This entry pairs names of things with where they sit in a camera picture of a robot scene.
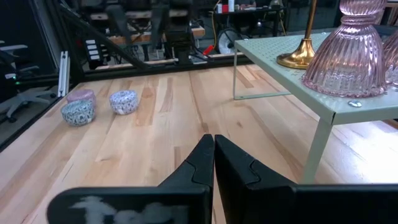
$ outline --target pink glass vase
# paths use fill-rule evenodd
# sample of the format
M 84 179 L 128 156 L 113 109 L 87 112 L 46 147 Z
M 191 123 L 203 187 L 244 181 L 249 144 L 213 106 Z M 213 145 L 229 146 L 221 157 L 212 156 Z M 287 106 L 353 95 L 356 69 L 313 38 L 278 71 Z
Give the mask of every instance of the pink glass vase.
M 384 61 L 386 63 L 386 81 L 398 87 L 398 31 L 384 43 Z
M 303 84 L 333 96 L 364 98 L 385 92 L 382 42 L 372 26 L 386 0 L 341 0 L 341 26 L 321 44 Z

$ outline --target wooden tabletop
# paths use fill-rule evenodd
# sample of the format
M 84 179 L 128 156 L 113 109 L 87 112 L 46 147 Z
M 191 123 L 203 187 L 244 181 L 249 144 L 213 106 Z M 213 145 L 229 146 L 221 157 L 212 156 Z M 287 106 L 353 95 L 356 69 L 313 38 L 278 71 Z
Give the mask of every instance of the wooden tabletop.
M 0 223 L 45 224 L 49 201 L 81 186 L 155 186 L 205 133 L 222 134 L 290 180 L 302 176 L 319 117 L 294 96 L 232 100 L 233 68 L 81 83 L 96 93 L 95 120 L 65 123 L 63 98 L 0 153 Z M 238 67 L 239 94 L 284 91 L 255 65 Z M 136 112 L 109 107 L 115 91 L 136 90 Z M 398 181 L 398 130 L 382 121 L 333 128 L 318 183 Z M 218 186 L 213 223 L 225 224 Z
M 233 56 L 234 54 L 215 54 L 215 55 L 209 55 L 211 58 L 218 58 L 218 57 L 227 57 L 227 56 Z M 157 65 L 157 64 L 163 64 L 163 63 L 173 63 L 175 62 L 175 59 L 165 59 L 165 60 L 153 60 L 149 62 L 144 62 L 148 65 Z M 101 69 L 110 69 L 110 68 L 124 68 L 124 67 L 132 67 L 130 63 L 123 63 L 120 65 L 104 65 L 104 66 L 99 66 L 96 68 L 96 70 L 101 70 Z
M 193 33 L 193 36 L 196 38 L 203 37 L 206 34 L 205 29 L 203 27 L 192 28 L 192 33 Z M 118 45 L 125 44 L 124 37 L 121 37 L 121 36 L 109 37 L 108 39 Z M 139 42 L 150 42 L 150 32 L 145 32 L 142 35 L 134 34 L 131 36 L 131 40 L 134 40 L 135 43 L 136 42 L 138 42 L 138 43 Z

